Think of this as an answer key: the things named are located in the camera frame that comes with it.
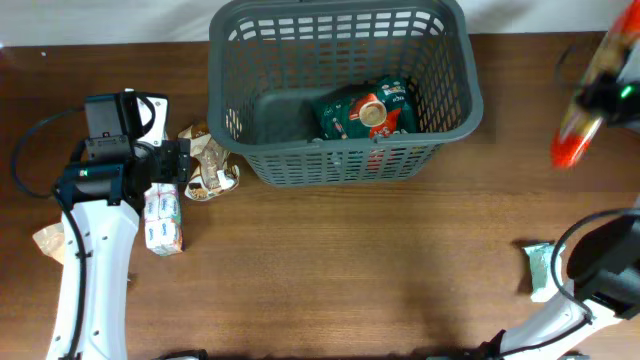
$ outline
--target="green package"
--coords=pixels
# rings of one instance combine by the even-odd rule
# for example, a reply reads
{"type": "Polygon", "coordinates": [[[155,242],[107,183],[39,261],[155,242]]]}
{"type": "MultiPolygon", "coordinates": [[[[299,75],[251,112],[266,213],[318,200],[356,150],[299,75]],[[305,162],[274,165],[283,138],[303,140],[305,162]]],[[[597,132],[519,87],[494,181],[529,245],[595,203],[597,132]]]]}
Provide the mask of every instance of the green package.
{"type": "Polygon", "coordinates": [[[403,79],[386,77],[338,100],[312,105],[327,140],[388,137],[399,130],[417,132],[409,96],[403,79]]]}

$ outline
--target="gray plastic basket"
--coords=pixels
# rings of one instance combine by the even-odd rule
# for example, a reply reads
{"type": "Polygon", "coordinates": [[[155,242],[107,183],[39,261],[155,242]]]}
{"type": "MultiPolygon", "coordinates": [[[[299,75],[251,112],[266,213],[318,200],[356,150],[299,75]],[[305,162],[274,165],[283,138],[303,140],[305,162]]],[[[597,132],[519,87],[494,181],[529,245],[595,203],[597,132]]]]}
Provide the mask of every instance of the gray plastic basket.
{"type": "Polygon", "coordinates": [[[209,31],[209,129],[275,186],[406,179],[482,117],[453,0],[236,0],[209,31]],[[319,139],[310,101],[385,75],[407,81],[420,133],[319,139]]]}

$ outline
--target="table surface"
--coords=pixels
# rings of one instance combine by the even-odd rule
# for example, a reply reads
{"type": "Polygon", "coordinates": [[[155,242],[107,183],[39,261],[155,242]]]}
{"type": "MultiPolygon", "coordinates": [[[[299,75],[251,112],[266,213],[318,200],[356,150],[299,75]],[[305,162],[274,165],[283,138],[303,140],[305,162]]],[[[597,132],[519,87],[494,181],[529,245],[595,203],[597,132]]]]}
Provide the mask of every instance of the table surface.
{"type": "MultiPolygon", "coordinates": [[[[480,127],[395,183],[275,189],[241,158],[238,189],[183,199],[184,254],[159,257],[139,233],[127,294],[131,359],[205,348],[213,354],[349,356],[475,347],[540,308],[527,294],[522,240],[554,240],[589,213],[631,205],[640,136],[602,130],[571,171],[549,144],[571,91],[553,80],[559,54],[579,79],[602,34],[472,36],[485,102],[480,127]]],[[[125,87],[171,101],[170,135],[207,112],[207,43],[5,48],[0,155],[37,120],[125,87]]],[[[46,190],[84,117],[33,138],[20,174],[46,190]]],[[[41,359],[55,320],[61,266],[31,240],[59,221],[53,201],[0,187],[0,357],[41,359]]],[[[640,352],[640,321],[578,349],[595,359],[640,352]]]]}

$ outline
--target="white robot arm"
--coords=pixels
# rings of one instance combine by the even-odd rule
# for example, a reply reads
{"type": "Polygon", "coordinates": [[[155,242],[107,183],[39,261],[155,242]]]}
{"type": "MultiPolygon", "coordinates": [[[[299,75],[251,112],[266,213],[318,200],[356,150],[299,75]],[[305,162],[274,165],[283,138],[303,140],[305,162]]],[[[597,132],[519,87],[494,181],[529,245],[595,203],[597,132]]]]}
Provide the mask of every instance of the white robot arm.
{"type": "Polygon", "coordinates": [[[162,140],[162,95],[92,96],[84,109],[89,138],[53,191],[63,209],[65,262],[47,360],[126,360],[127,273],[144,192],[152,182],[188,181],[189,141],[162,140]]]}
{"type": "MultiPolygon", "coordinates": [[[[82,359],[127,359],[125,302],[127,270],[139,215],[126,202],[109,206],[107,200],[78,203],[71,211],[87,253],[86,295],[76,353],[82,359]]],[[[69,354],[78,314],[80,261],[77,239],[66,216],[65,262],[58,315],[47,360],[69,354]]]]}
{"type": "MultiPolygon", "coordinates": [[[[565,290],[573,293],[573,281],[569,281],[565,290]]],[[[556,294],[522,326],[504,333],[500,354],[508,360],[558,359],[598,330],[622,321],[613,310],[603,305],[591,300],[587,300],[585,305],[593,311],[595,318],[591,324],[583,326],[585,311],[562,294],[556,294]],[[563,334],[567,335],[554,340],[563,334]]]]}

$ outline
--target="basket mesh wall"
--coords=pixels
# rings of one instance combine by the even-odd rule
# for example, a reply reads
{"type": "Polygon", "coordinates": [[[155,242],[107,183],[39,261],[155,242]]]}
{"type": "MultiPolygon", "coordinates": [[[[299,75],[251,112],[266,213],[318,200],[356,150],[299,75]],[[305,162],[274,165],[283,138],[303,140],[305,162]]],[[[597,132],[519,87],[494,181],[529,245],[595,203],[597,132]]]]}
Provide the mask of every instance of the basket mesh wall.
{"type": "MultiPolygon", "coordinates": [[[[428,9],[282,14],[255,12],[227,24],[224,127],[256,144],[256,100],[282,89],[340,88],[384,75],[407,80],[423,133],[456,128],[470,111],[465,61],[453,18],[428,9]]],[[[296,186],[403,179],[415,175],[439,145],[380,146],[353,151],[243,154],[267,183],[296,186]]]]}

